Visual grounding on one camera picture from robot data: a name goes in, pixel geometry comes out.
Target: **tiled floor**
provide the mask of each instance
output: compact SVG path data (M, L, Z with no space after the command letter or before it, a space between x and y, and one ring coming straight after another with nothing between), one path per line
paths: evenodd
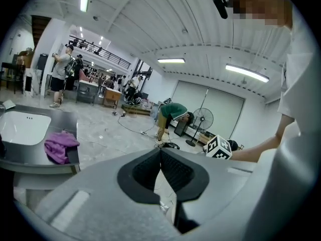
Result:
M2 88L0 101L7 99L11 99L16 104L50 109L49 105L52 104L53 96L30 98L24 97L19 92L13 94L12 91ZM59 109L73 112L78 117L77 139L80 142L78 153L81 170L94 163L155 146L155 139L151 138L157 132L157 126L154 125L153 118L132 114L119 117L122 112L120 107L116 110L118 115L114 116L112 112L115 110L112 108L106 108L98 104L92 106L88 103L75 103L75 101L67 99L63 101ZM151 137L139 134L151 127L152 129L147 132ZM181 150L191 153L198 153L202 150L200 145L195 147L187 145L185 143L187 137L179 137L174 134L174 128L170 127L169 130L171 141L179 145ZM155 190L155 192L164 197L164 203L166 204L172 200L175 194L171 194L171 189L165 187L166 181L164 182L163 179L164 176L161 174L157 179L155 187L157 191Z

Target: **purple cloth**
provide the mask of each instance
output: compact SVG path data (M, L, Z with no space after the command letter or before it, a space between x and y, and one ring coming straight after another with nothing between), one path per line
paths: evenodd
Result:
M66 148L79 145L79 142L71 133L66 131L52 133L45 141L45 152L55 162L65 164L69 163L68 157L66 157Z

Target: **fan base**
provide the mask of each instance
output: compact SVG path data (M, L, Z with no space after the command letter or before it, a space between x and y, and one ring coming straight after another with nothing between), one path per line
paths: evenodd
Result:
M191 140L185 140L185 142L186 142L188 145L190 145L191 147L194 147L194 146L195 146L195 144L194 144L193 141L191 141Z

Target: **balcony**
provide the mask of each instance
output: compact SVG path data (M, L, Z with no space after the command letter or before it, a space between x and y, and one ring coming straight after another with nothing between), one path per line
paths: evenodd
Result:
M96 60L103 61L107 65L113 66L121 71L128 70L130 67L130 63L126 60L80 38L69 36L69 44L74 46L75 51L82 53L82 56L85 54L87 57L89 56L90 58L88 59L90 61L95 58Z

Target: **cap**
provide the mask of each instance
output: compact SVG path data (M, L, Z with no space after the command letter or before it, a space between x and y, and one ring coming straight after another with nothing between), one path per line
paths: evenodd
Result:
M74 46L73 45L69 45L67 47L69 47L72 51L74 51Z

